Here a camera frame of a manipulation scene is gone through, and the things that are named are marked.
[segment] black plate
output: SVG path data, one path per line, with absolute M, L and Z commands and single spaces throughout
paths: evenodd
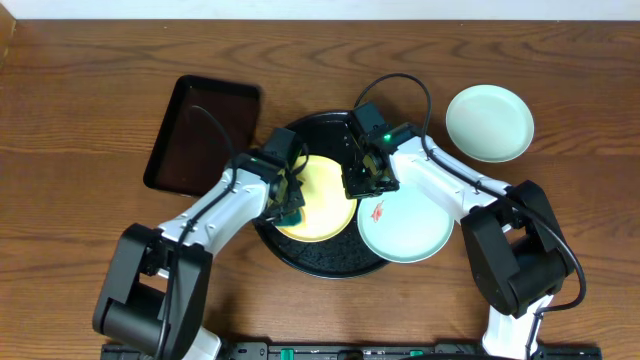
M 325 112 L 302 118 L 287 128 L 306 141 L 310 154 L 344 163 L 353 156 L 355 146 L 345 123 L 347 116 L 346 111 Z M 254 226 L 262 241 L 278 258 L 314 276 L 351 278 L 371 273 L 388 264 L 362 241 L 356 215 L 339 234 L 317 243 L 293 240 L 271 224 L 254 221 Z

